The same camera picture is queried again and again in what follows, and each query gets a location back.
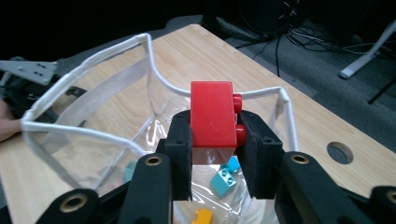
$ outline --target red lego block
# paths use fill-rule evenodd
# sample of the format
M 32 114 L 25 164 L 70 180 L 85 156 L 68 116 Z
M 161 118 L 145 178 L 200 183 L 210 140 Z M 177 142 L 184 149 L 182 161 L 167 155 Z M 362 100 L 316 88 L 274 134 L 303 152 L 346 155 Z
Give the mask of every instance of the red lego block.
M 226 164 L 239 145 L 245 129 L 237 125 L 242 97 L 233 94 L 227 81 L 191 83 L 191 131 L 193 164 Z

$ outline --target light blue block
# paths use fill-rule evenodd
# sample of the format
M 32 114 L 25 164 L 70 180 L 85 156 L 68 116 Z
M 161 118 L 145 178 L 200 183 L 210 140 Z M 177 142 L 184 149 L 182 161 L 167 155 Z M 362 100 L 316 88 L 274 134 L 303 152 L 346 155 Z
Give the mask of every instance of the light blue block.
M 238 173 L 239 168 L 241 168 L 241 165 L 239 164 L 239 161 L 235 156 L 231 156 L 227 164 L 223 164 L 220 166 L 220 170 L 224 168 L 227 169 L 227 171 L 230 174 L 235 175 Z
M 210 180 L 210 185 L 212 186 L 215 193 L 219 198 L 224 198 L 235 188 L 236 181 L 233 176 L 227 171 L 227 169 L 219 170 L 213 178 Z
M 136 161 L 130 161 L 128 165 L 125 166 L 124 174 L 122 180 L 124 183 L 130 181 L 134 175 L 134 168 L 136 167 Z

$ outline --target table top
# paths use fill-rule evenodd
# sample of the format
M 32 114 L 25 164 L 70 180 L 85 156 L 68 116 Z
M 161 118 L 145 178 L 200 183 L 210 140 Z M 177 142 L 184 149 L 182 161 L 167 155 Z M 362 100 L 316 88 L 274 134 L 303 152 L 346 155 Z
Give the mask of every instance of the table top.
M 364 197 L 375 186 L 396 186 L 396 154 L 201 26 L 189 25 L 155 39 L 153 51 L 159 71 L 183 89 L 194 80 L 229 80 L 234 91 L 283 87 L 292 101 L 299 149 L 313 156 L 339 186 Z M 122 57 L 97 69 L 122 66 Z M 263 114 L 262 105 L 244 104 L 244 109 Z M 347 146 L 352 163 L 334 161 L 327 152 L 330 143 Z M 14 223 L 36 222 L 56 197 L 70 190 L 20 134 L 0 143 L 0 174 Z

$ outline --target black mechanical device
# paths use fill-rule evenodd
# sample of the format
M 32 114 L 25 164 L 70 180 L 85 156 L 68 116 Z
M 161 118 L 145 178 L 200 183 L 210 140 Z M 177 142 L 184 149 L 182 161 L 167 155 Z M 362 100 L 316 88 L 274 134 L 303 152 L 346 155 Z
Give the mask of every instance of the black mechanical device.
M 280 223 L 396 223 L 396 188 L 375 187 L 369 199 L 338 187 L 319 163 L 282 142 L 256 114 L 242 111 L 247 139 L 236 151 L 250 197 L 275 199 Z M 156 153 L 137 162 L 131 181 L 98 197 L 74 189 L 57 198 L 43 223 L 172 223 L 173 201 L 191 198 L 190 111 L 174 115 Z

